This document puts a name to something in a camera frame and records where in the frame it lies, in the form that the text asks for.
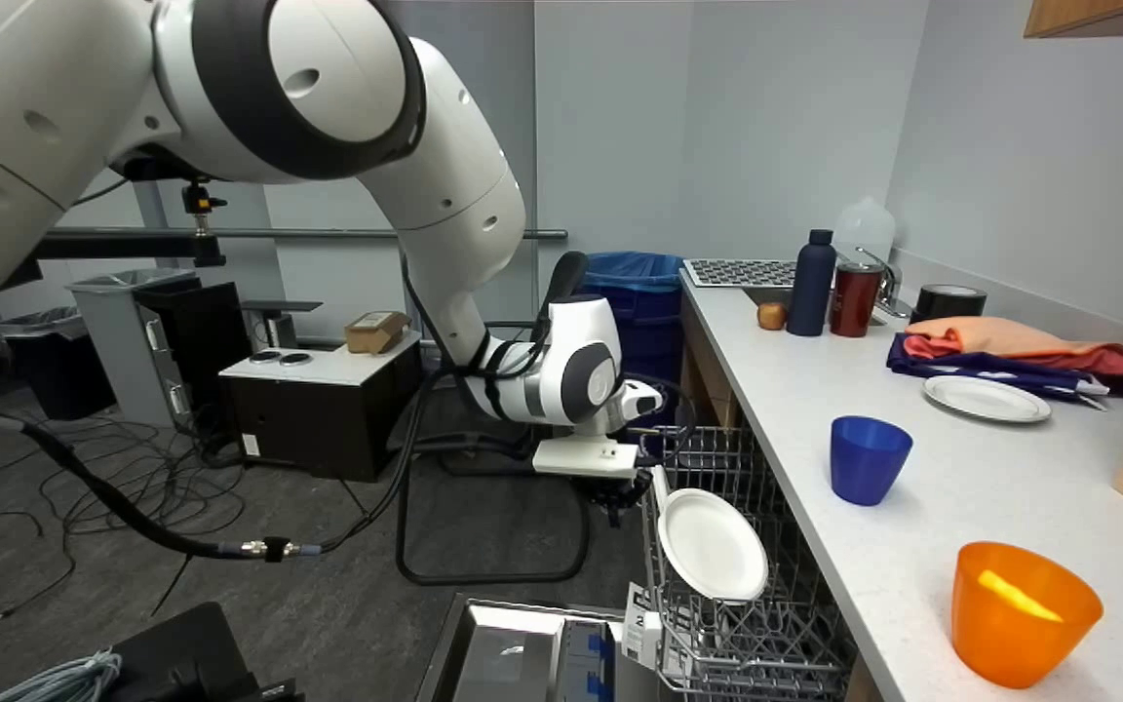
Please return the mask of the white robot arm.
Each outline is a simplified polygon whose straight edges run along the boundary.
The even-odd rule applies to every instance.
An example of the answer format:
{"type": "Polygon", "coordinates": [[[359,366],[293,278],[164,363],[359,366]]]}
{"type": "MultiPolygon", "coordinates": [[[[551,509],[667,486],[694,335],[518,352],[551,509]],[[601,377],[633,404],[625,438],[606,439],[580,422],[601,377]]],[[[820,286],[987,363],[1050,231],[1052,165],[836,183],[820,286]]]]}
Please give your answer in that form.
{"type": "Polygon", "coordinates": [[[485,412],[616,429],[661,404],[594,295],[533,339],[488,330],[475,287],[521,242],[521,187],[456,65],[375,0],[0,0],[0,286],[104,166],[359,178],[485,412]]]}

